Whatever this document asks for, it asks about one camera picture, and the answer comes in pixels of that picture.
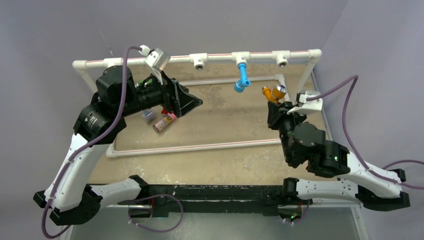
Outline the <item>white PVC pipe frame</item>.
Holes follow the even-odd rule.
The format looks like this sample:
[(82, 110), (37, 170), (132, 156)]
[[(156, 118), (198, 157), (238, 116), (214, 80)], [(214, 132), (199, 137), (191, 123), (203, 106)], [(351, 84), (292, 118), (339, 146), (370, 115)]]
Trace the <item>white PVC pipe frame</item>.
[[(162, 65), (176, 64), (176, 63), (192, 63), (193, 67), (197, 70), (203, 70), (208, 62), (235, 62), (237, 67), (242, 67), (240, 70), (240, 76), (242, 79), (246, 79), (250, 82), (259, 81), (270, 81), (275, 80), (281, 86), (286, 84), (285, 77), (283, 74), (266, 75), (266, 76), (247, 76), (247, 65), (250, 61), (264, 61), (264, 60), (275, 60), (277, 66), (284, 67), (288, 64), (290, 59), (308, 59), (306, 68), (299, 80), (297, 85), (297, 91), (300, 92), (308, 78), (312, 75), (315, 65), (319, 62), (322, 56), (320, 49), (309, 49), (305, 51), (288, 51), (288, 50), (276, 50), (271, 52), (249, 52), (239, 51), (232, 53), (192, 53), (190, 55), (182, 56), (168, 56)], [(103, 60), (75, 60), (72, 63), (74, 70), (83, 78), (89, 88), (95, 90), (95, 82), (88, 73), (89, 69), (94, 68), (108, 68), (119, 66), (124, 63), (123, 58), (105, 58)], [(220, 150), (220, 149), (235, 149), (235, 148), (247, 148), (247, 147), (259, 147), (259, 146), (270, 146), (277, 145), (280, 143), (279, 139), (262, 139), (262, 140), (250, 140), (250, 141), (238, 141), (238, 142), (221, 142), (213, 144), (201, 144), (201, 145), (186, 145), (177, 147), (163, 147), (163, 148), (150, 148), (150, 149), (136, 149), (136, 150), (123, 150), (117, 151), (115, 149), (115, 143), (112, 142), (107, 148), (105, 155), (108, 158), (118, 157), (130, 157), (130, 156), (147, 156), (156, 154), (173, 154), (183, 152), (197, 152), (207, 150)]]

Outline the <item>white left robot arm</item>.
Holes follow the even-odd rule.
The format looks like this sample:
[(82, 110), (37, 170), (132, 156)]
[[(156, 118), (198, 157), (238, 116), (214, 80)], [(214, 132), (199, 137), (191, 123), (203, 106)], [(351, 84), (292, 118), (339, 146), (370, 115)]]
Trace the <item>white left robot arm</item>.
[(57, 226), (82, 225), (101, 209), (124, 201), (146, 203), (149, 191), (139, 176), (107, 185), (89, 185), (88, 180), (108, 147), (126, 126), (125, 118), (156, 106), (164, 107), (178, 118), (201, 106), (175, 78), (164, 72), (154, 75), (146, 86), (135, 86), (128, 67), (107, 68), (96, 80), (97, 91), (74, 124), (69, 151), (48, 189), (33, 199), (44, 208), (44, 217)]

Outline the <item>orange water faucet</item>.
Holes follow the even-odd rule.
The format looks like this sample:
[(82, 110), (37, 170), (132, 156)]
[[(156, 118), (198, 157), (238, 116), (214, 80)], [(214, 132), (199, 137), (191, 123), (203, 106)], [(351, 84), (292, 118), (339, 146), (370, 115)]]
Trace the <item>orange water faucet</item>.
[(263, 86), (262, 94), (268, 102), (278, 103), (288, 94), (288, 89), (282, 84), (276, 84), (273, 88)]

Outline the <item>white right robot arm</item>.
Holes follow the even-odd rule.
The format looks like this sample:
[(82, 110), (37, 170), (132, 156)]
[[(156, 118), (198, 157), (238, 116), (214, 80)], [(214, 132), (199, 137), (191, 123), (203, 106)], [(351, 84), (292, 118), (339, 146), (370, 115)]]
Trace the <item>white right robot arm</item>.
[(306, 121), (305, 115), (291, 113), (290, 102), (267, 103), (267, 125), (278, 131), (285, 162), (322, 178), (339, 181), (312, 181), (288, 177), (280, 196), (288, 204), (296, 200), (340, 199), (361, 203), (364, 208), (388, 212), (410, 207), (409, 195), (402, 190), (406, 174), (402, 169), (377, 169), (383, 178), (367, 170), (347, 147), (326, 138), (326, 132)]

